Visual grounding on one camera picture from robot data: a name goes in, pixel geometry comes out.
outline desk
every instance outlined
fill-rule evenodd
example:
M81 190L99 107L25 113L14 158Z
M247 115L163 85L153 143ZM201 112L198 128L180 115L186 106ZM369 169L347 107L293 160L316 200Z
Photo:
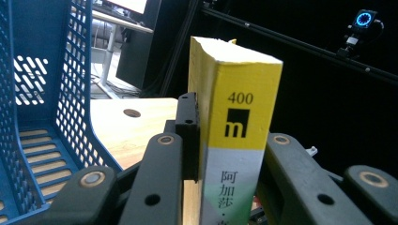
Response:
M100 81L97 84L97 86L100 89L102 89L102 91L105 92L105 94L108 95L108 97L118 98L118 96L112 91L112 89L106 85L106 82L108 81L108 73L109 73L109 68L111 66L112 55L114 53L115 36L116 36L116 32L118 30L118 27L124 26L131 30L146 32L146 33L153 33L153 30L143 27L141 25L137 25L137 24L134 24L131 22L126 22L126 21L120 20L118 18L112 17L110 15L106 15L104 13L101 13L101 12L98 12L95 10L93 10L93 18L112 24L112 30L111 30L111 36L109 37L108 48L106 50L92 48L92 53L93 53L92 60L93 60L93 58L102 58L103 59L103 71L102 71L102 75L100 77Z
M173 98L133 98L91 100L91 120L100 141L123 169L143 158L149 139L163 132L165 121L176 118ZM129 117L135 110L140 117ZM198 186L184 182L183 224L198 221Z

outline table hole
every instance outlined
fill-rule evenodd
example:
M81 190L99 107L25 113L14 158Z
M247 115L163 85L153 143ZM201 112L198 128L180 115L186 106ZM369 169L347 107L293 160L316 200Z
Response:
M131 109L126 109L126 110L123 111L123 113L126 116L133 117L133 118L137 118L137 117L141 116L140 112L135 111L135 110L131 110Z

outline yellow book cover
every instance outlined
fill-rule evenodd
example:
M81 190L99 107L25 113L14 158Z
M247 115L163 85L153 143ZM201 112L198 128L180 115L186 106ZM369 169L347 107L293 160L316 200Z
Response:
M283 62L219 39L192 37L189 92L200 127L200 224L247 224Z

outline basket slot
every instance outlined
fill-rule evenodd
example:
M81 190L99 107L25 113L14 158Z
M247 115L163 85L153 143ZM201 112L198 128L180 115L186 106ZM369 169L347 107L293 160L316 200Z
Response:
M4 170L3 163L0 160L0 179L7 181L7 173ZM14 218L18 216L18 208L13 196L13 191L8 182L1 182L0 184L0 222L7 221L8 218Z
M78 168L52 127L35 123L33 127L37 129L22 129L21 144L44 201L47 202Z
M16 102L18 105L44 104L47 59L18 55L14 60Z
M86 19L90 1L72 1L68 15L62 79L54 125L79 168L103 165L118 169L109 153L97 142L89 120L91 22Z
M51 186L47 186L47 187L43 187L41 189L41 193L44 196L44 199L46 201L53 199L56 196L56 193L61 190L61 188L66 184L67 182L62 182L62 183L58 183L58 184L54 184Z

